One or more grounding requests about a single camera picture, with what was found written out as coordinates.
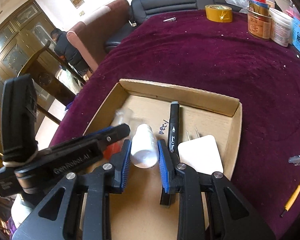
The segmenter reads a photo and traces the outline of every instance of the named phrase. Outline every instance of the cardboard box lid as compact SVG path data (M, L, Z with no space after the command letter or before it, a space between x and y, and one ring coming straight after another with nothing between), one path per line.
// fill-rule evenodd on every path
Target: cardboard box lid
M180 103L180 142L187 140L185 131L195 137L195 128L203 135L216 138L224 174L231 178L240 142L242 105L236 98L208 91L149 81L121 79L108 94L87 127L85 134L109 126L115 111L130 108L134 120L148 123L157 139L167 141L168 129L159 134L169 121L170 102ZM130 124L131 130L137 125ZM92 171L105 160L90 167ZM130 167L128 185L122 195L110 196L112 239L173 239L178 231L178 194L170 208L159 205L162 184L158 165L149 169ZM206 203L205 223L208 225Z

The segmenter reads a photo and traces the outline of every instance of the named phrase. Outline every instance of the brown sofa armrest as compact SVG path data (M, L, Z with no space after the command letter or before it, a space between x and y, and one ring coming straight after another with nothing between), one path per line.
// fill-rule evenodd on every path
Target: brown sofa armrest
M70 43L95 71L106 57L105 42L129 21L129 3L116 0L95 10L67 33Z

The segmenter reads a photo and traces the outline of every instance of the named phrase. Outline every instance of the packing tape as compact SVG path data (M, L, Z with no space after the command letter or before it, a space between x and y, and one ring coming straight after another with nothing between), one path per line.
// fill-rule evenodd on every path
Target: packing tape
M206 5L207 19L218 23L232 22L232 9L225 5Z

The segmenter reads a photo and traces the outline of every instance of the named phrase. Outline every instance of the white bottle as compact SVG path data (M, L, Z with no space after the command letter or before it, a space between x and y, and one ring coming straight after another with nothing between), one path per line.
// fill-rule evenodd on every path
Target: white bottle
M139 168L150 168L159 161L157 138L146 123L138 126L132 138L130 159Z

